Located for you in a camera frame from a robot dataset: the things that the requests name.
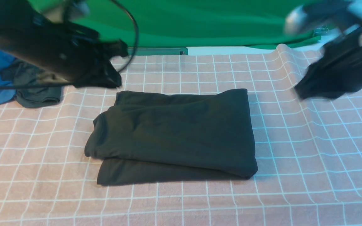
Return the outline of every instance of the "folded clothing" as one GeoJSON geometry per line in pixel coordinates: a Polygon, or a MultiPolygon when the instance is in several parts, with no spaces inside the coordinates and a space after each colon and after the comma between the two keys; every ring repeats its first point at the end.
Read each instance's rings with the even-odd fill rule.
{"type": "MultiPolygon", "coordinates": [[[[38,85],[37,75],[44,70],[22,60],[16,60],[9,68],[1,72],[3,79],[13,81],[13,85],[38,85]]],[[[19,89],[14,99],[22,107],[40,108],[57,105],[61,102],[61,87],[37,89],[19,89]]]]}
{"type": "Polygon", "coordinates": [[[97,183],[249,179],[258,170],[246,89],[217,95],[123,91],[94,121],[97,183]]]}

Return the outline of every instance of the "green screen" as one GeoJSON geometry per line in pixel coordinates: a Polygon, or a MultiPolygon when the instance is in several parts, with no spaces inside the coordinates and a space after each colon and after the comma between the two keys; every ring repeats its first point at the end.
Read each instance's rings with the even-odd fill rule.
{"type": "MultiPolygon", "coordinates": [[[[62,0],[30,0],[42,10],[62,0]]],[[[91,14],[76,23],[100,32],[102,40],[134,44],[130,19],[109,0],[88,0],[91,14]]],[[[283,34],[286,15],[308,0],[119,0],[140,28],[140,47],[254,46],[271,49],[316,43],[313,32],[283,34]]]]}

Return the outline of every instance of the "black cable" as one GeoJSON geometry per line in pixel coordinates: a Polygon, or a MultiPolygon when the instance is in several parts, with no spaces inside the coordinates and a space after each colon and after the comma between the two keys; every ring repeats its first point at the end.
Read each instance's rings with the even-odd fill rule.
{"type": "Polygon", "coordinates": [[[135,30],[135,43],[134,43],[134,47],[132,49],[132,53],[131,53],[131,57],[129,58],[128,62],[121,68],[118,70],[118,73],[121,73],[123,70],[125,70],[128,65],[132,62],[132,60],[135,57],[136,54],[136,49],[138,48],[138,43],[139,43],[139,27],[138,24],[136,23],[136,20],[134,18],[134,16],[132,16],[132,14],[128,11],[128,9],[126,9],[121,3],[119,3],[117,0],[111,0],[118,8],[122,9],[122,11],[124,11],[128,17],[131,19],[132,24],[134,25],[134,30],[135,30]]]}
{"type": "MultiPolygon", "coordinates": [[[[132,60],[135,57],[136,50],[138,48],[138,43],[139,43],[139,27],[138,27],[138,24],[137,24],[134,16],[128,11],[128,9],[125,8],[125,6],[123,6],[117,0],[110,0],[110,1],[112,1],[112,3],[114,3],[118,8],[120,8],[122,11],[124,11],[127,14],[127,16],[132,21],[132,24],[134,26],[134,31],[135,31],[134,47],[132,49],[131,56],[130,56],[129,60],[127,61],[127,63],[121,69],[118,70],[118,73],[121,73],[129,66],[129,64],[132,62],[132,60]]],[[[0,90],[40,89],[40,88],[50,88],[50,87],[72,86],[74,84],[76,84],[76,83],[47,83],[47,84],[39,84],[39,85],[32,85],[32,86],[28,86],[28,85],[0,86],[0,90]]]]}

